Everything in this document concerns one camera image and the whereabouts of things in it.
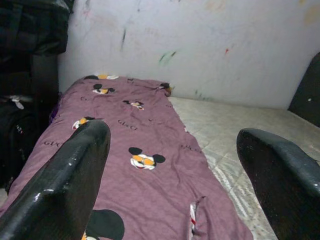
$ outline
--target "bed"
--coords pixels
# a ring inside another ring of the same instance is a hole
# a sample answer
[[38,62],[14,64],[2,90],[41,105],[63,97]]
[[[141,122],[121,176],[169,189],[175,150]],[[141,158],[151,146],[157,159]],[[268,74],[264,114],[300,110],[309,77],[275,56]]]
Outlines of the bed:
[[[168,88],[164,82],[125,77],[78,80],[62,97],[0,214],[74,131],[100,119],[111,129],[111,146],[91,216],[111,219],[111,214],[122,223],[114,239],[277,239],[236,153],[239,130],[261,127],[258,118],[274,121],[277,111],[173,97],[170,103]],[[312,144],[302,149],[317,159],[319,130],[293,114],[277,114],[278,122],[311,133],[301,140]],[[278,131],[286,135],[283,127]],[[109,239],[89,232],[95,236],[87,239]]]

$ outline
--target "purple blanket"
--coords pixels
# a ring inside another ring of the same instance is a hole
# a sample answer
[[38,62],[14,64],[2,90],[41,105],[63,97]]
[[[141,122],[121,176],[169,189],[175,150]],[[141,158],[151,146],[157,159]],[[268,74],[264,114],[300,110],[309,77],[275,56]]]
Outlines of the purple blanket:
[[78,80],[62,96],[0,215],[76,128],[102,119],[111,145],[88,239],[251,240],[163,86],[124,77]]

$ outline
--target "white wall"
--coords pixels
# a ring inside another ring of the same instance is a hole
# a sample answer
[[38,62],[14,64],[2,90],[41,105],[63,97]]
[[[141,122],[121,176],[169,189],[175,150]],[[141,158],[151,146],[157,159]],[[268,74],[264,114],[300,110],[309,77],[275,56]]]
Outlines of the white wall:
[[176,97],[287,108],[320,51],[319,0],[76,0],[73,10],[61,91],[116,74],[168,81]]

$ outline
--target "black object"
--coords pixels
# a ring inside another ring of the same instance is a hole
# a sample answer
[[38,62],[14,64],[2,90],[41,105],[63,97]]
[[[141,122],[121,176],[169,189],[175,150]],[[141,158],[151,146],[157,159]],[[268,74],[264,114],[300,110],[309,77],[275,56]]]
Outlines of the black object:
[[0,218],[1,240],[80,240],[110,149],[101,120],[80,126]]
[[0,186],[8,192],[38,139],[36,118],[13,102],[0,103]]
[[57,56],[12,54],[0,64],[0,95],[33,97],[35,123],[43,132],[58,102]]
[[254,128],[240,131],[237,153],[277,237],[320,239],[316,161],[293,142]]
[[288,110],[320,127],[320,52],[312,59]]
[[95,80],[99,80],[99,78],[98,78],[96,75],[86,76],[84,79],[85,79],[85,80],[86,80],[86,79],[95,79]]
[[35,55],[66,51],[74,0],[0,1],[0,49]]

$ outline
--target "pink bedsheet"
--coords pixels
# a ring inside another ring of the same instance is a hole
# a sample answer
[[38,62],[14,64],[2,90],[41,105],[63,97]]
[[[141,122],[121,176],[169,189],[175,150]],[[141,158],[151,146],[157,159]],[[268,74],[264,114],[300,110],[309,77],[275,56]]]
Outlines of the pink bedsheet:
[[154,80],[78,80],[61,98],[0,215],[79,125],[102,119],[111,145],[90,239],[252,239],[166,94]]

